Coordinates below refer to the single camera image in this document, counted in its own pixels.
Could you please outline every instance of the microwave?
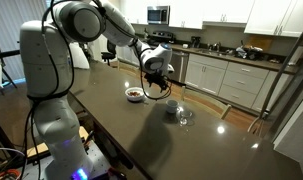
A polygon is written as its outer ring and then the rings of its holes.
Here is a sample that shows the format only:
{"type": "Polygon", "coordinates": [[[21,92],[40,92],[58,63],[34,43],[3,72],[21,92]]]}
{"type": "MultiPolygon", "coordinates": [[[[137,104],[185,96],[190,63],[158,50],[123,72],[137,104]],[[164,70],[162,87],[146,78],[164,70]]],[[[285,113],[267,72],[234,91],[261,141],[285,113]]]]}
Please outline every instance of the microwave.
{"type": "Polygon", "coordinates": [[[148,6],[149,24],[169,24],[170,6],[148,6]]]}

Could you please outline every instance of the bowl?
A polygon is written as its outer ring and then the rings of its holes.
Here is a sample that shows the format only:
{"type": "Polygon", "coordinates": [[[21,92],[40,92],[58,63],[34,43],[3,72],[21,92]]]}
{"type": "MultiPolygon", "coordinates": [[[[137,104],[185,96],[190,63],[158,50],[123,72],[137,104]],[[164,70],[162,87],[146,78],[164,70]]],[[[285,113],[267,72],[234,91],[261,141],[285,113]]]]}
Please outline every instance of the bowl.
{"type": "Polygon", "coordinates": [[[127,96],[129,101],[141,101],[144,97],[144,93],[142,88],[132,87],[125,91],[125,95],[127,96]]]}

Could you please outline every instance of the kitchen counter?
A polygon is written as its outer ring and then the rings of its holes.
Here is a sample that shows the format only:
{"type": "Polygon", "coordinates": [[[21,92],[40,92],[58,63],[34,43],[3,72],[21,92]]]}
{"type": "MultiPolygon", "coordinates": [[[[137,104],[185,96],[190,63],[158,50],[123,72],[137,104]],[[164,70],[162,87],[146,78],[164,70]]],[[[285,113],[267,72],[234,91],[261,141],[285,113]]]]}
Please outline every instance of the kitchen counter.
{"type": "MultiPolygon", "coordinates": [[[[193,54],[197,54],[197,55],[201,55],[201,56],[208,56],[208,57],[221,59],[221,60],[225,60],[225,61],[229,61],[229,62],[235,62],[235,63],[245,64],[245,65],[249,65],[249,66],[259,67],[259,68],[263,68],[263,69],[267,69],[267,70],[271,70],[271,71],[278,71],[282,66],[282,64],[271,63],[268,61],[253,61],[253,60],[241,59],[241,58],[237,58],[237,57],[229,56],[229,55],[217,56],[217,55],[205,54],[205,53],[198,52],[199,50],[201,50],[203,48],[183,48],[182,45],[180,45],[180,44],[171,44],[171,47],[174,50],[180,50],[180,51],[184,51],[187,53],[193,53],[193,54]]],[[[284,73],[295,74],[297,72],[297,70],[298,70],[297,66],[287,66],[284,73]]]]}
{"type": "MultiPolygon", "coordinates": [[[[165,111],[172,96],[129,102],[125,90],[140,85],[137,78],[91,63],[90,70],[75,70],[70,92],[146,178],[303,179],[299,163],[274,151],[273,144],[198,106],[180,101],[193,112],[192,123],[180,126],[178,116],[165,111]]],[[[155,85],[145,88],[159,95],[155,85]]]]}

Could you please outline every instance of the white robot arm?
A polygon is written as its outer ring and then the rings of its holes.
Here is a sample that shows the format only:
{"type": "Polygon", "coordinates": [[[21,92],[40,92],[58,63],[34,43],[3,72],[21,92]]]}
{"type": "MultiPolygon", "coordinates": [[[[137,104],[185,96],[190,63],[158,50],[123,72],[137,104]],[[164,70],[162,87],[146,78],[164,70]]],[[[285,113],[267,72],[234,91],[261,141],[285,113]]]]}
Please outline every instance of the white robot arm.
{"type": "Polygon", "coordinates": [[[134,36],[131,24],[108,1],[58,2],[46,11],[42,21],[24,23],[20,52],[33,104],[29,115],[53,157],[42,173],[43,179],[70,179],[79,172],[88,179],[93,177],[96,167],[84,151],[78,119],[66,98],[73,83],[68,44],[93,41],[101,34],[118,46],[130,46],[147,80],[162,90],[168,87],[165,76],[173,71],[170,46],[162,44],[151,50],[134,36]],[[48,13],[51,21],[46,21],[48,13]]]}

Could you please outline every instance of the clear glass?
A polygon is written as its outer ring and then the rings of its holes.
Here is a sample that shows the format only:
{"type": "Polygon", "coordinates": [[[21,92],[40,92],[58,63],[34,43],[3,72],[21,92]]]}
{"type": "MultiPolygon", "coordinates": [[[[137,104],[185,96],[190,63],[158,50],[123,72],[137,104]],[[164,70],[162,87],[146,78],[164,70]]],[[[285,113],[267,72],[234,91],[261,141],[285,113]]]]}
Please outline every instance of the clear glass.
{"type": "Polygon", "coordinates": [[[185,126],[188,124],[189,119],[192,116],[192,112],[189,110],[180,110],[180,126],[185,126]]]}

